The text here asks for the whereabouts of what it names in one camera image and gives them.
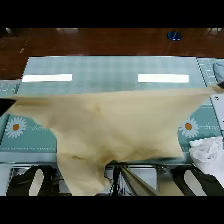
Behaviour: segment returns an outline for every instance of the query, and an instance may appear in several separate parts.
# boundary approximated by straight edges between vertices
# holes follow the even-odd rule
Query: wooden floor
[[[169,31],[182,40],[172,42]],[[0,38],[0,79],[21,78],[28,57],[166,55],[224,58],[222,28],[24,28]]]

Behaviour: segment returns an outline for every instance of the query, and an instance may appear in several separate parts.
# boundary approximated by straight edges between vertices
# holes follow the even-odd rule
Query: table
[[[187,74],[189,83],[138,83],[138,74]],[[168,56],[51,56],[31,57],[24,75],[73,74],[71,82],[35,82],[19,86],[19,94],[71,94],[124,90],[205,87],[195,57]],[[185,156],[189,158],[189,140],[220,136],[221,131],[210,100],[204,102],[190,119],[199,126],[199,134],[188,138],[178,131]],[[10,115],[8,122],[15,116]],[[28,118],[27,128],[18,138],[6,132],[0,146],[0,162],[56,162],[56,138],[48,129]],[[148,164],[152,160],[137,161]]]

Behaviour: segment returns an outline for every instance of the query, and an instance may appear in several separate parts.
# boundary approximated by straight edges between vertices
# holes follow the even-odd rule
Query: dark floor
[[[182,40],[172,42],[169,31]],[[0,38],[0,79],[22,76],[30,56],[171,55],[224,58],[222,28],[23,28]]]

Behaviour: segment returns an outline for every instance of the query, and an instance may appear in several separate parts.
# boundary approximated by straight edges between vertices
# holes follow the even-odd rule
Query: white cloth
[[[223,137],[205,138],[191,141],[190,155],[194,165],[203,173],[216,177],[224,187]]]

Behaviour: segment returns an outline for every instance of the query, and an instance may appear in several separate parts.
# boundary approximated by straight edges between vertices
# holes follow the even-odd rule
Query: white rectangle
[[[188,83],[189,75],[138,74],[138,82]]]
[[[24,75],[22,82],[69,82],[72,81],[72,74],[57,75]]]

